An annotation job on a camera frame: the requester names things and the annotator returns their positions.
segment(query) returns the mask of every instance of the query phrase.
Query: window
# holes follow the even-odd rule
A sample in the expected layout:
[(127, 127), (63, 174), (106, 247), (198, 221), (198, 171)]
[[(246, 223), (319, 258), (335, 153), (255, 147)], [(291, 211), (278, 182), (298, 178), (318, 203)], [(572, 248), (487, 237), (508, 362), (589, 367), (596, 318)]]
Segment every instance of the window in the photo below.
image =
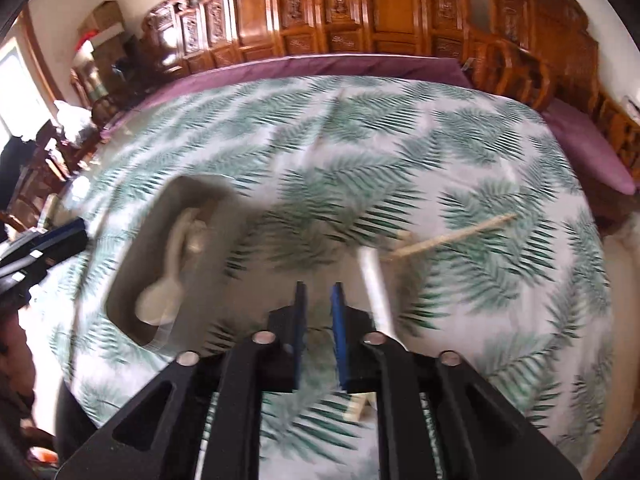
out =
[(15, 40), (0, 48), (0, 149), (9, 136), (35, 139), (38, 130), (50, 120), (36, 85)]

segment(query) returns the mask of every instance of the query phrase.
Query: person's leg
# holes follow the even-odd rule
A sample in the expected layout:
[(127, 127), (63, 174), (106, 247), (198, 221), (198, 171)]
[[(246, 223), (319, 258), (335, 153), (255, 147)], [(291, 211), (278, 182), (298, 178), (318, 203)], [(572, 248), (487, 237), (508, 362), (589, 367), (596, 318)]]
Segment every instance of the person's leg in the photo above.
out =
[(56, 452), (60, 464), (71, 458), (96, 430), (65, 381), (61, 381), (56, 407)]

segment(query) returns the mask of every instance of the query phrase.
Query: floor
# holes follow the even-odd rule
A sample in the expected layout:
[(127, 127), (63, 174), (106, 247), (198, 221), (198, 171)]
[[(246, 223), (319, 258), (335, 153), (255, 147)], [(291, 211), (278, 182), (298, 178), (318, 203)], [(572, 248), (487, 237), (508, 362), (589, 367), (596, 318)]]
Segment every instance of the floor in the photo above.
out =
[[(635, 233), (621, 232), (605, 238), (607, 273), (611, 281), (614, 308), (615, 361), (612, 373), (613, 396), (605, 415), (605, 424), (586, 480), (594, 479), (626, 437), (636, 417), (634, 395), (640, 370), (640, 218)], [(54, 433), (54, 413), (58, 385), (62, 377), (38, 320), (28, 309), (20, 312), (20, 323), (27, 332), (37, 370), (34, 418), (43, 430)]]

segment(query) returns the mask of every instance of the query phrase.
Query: silver rivet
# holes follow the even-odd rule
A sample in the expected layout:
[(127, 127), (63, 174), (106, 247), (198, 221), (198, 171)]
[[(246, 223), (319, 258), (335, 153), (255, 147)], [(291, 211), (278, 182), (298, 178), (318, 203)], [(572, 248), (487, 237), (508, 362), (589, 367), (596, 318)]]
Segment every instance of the silver rivet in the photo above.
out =
[(193, 366), (198, 364), (200, 356), (196, 352), (182, 352), (178, 355), (176, 362), (181, 366)]
[(369, 332), (362, 339), (368, 345), (382, 345), (386, 341), (386, 336), (381, 332)]
[(445, 366), (458, 366), (462, 362), (462, 359), (460, 359), (459, 354), (451, 350), (447, 350), (440, 354), (440, 362)]
[(268, 330), (261, 330), (254, 334), (253, 340), (258, 345), (268, 345), (276, 341), (276, 335)]

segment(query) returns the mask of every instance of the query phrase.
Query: leaf print tablecloth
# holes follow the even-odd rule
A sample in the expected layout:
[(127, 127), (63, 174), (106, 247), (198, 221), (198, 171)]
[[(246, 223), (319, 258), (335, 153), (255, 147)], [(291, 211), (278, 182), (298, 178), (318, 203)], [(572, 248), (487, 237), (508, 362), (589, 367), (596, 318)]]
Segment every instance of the leaf print tablecloth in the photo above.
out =
[(168, 359), (104, 314), (120, 261), (165, 183), (223, 174), (264, 214), (227, 257), (212, 344), (290, 303), (296, 280), (309, 289), (302, 386), (263, 404), (262, 478), (377, 478), (375, 422), (343, 420), (330, 333), (333, 282), (368, 308), (354, 249), (512, 212), (503, 229), (396, 272), (401, 338), (412, 351), (461, 352), (569, 459), (588, 459), (609, 387), (609, 289), (580, 186), (537, 113), (441, 84), (315, 76), (191, 94), (129, 128), (81, 203), (92, 248), (54, 269), (35, 301), (96, 424)]

